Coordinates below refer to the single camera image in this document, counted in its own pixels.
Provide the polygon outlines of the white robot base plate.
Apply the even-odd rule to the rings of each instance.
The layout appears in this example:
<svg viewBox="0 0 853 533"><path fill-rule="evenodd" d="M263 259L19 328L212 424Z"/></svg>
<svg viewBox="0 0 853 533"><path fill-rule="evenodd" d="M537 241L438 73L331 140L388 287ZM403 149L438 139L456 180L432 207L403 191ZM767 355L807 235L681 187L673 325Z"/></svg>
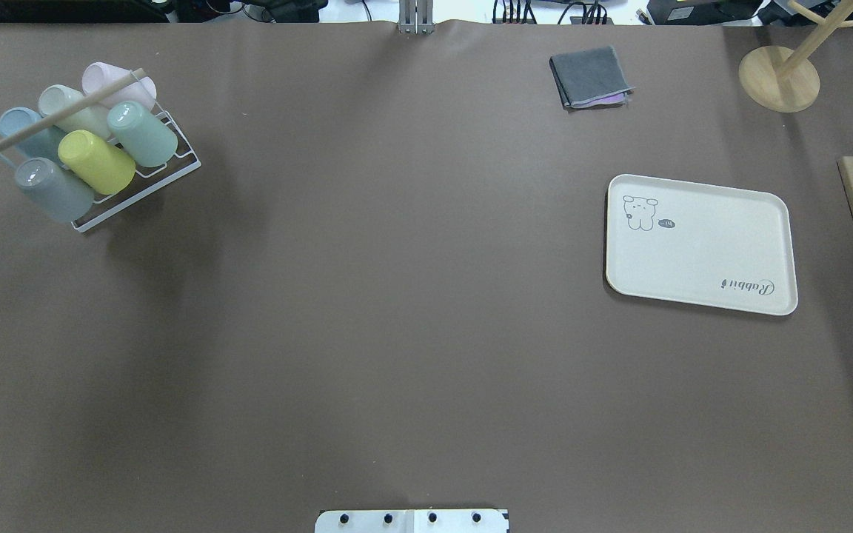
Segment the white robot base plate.
<svg viewBox="0 0 853 533"><path fill-rule="evenodd" d="M328 510L315 520L315 532L509 532L500 509Z"/></svg>

